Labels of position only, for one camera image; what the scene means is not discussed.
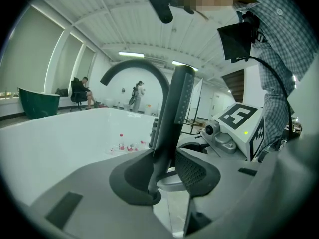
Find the green freestanding bathtub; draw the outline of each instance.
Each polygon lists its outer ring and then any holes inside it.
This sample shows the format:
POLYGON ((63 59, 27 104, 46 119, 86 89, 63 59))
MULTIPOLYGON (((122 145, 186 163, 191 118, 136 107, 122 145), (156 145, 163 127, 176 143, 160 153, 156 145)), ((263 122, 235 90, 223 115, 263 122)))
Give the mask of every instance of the green freestanding bathtub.
POLYGON ((19 96, 26 116, 38 119, 56 115, 59 108, 60 96, 19 89, 19 96))

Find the ceiling light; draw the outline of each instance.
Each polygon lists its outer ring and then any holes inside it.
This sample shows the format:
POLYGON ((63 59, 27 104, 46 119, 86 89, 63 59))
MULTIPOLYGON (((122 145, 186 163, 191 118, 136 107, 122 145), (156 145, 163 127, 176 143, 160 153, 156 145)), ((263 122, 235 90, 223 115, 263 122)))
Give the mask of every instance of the ceiling light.
POLYGON ((144 54, 132 53, 132 52, 119 52, 119 55, 121 55, 121 56, 130 56, 130 57, 144 58, 144 54))
MULTIPOLYGON (((175 65, 175 66, 190 66, 190 65, 187 65, 187 64, 183 64, 183 63, 180 63, 180 62, 177 62, 177 61, 173 61, 172 62, 172 64, 173 65, 175 65)), ((197 72, 198 71, 198 68, 196 68, 196 67, 192 67, 192 66, 190 66, 192 69, 194 69, 195 70, 195 72, 197 72)))

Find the window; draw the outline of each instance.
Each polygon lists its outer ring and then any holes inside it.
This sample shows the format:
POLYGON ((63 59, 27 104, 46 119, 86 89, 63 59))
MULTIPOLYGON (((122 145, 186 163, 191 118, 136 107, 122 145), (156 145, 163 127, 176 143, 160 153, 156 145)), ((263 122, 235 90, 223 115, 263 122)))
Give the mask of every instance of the window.
POLYGON ((0 92, 43 91, 48 64, 63 29, 30 7, 11 35, 0 67, 0 92))
POLYGON ((73 35, 69 35, 62 49, 56 68, 52 93, 55 93, 57 88, 67 89, 69 87, 74 63, 82 44, 83 43, 73 35))
POLYGON ((19 92, 0 92, 0 100, 9 98, 18 98, 19 92))
POLYGON ((83 77, 89 77, 91 64, 94 58, 95 52, 86 47, 79 65, 76 77, 82 79, 83 77))

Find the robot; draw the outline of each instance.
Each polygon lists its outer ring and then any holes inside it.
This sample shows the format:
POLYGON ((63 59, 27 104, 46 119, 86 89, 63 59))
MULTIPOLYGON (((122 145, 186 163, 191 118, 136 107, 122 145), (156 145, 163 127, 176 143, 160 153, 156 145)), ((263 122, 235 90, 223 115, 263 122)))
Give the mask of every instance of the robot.
POLYGON ((257 160, 264 138, 263 109, 234 103, 207 122, 200 135, 181 140, 178 147, 215 157, 253 161, 257 160))

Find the black office chair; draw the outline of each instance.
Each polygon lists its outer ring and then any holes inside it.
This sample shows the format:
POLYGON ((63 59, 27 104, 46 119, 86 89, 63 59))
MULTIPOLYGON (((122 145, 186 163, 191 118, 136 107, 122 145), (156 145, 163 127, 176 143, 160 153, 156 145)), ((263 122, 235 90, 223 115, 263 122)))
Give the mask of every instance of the black office chair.
POLYGON ((74 82, 75 82, 74 80, 71 81, 71 89, 72 89, 71 101, 72 101, 72 102, 76 102, 76 104, 77 104, 77 107, 76 107, 76 108, 81 111, 82 108, 80 107, 80 105, 82 104, 82 102, 87 101, 87 99, 80 96, 80 93, 82 93, 82 92, 74 91, 74 88, 73 88, 74 82))

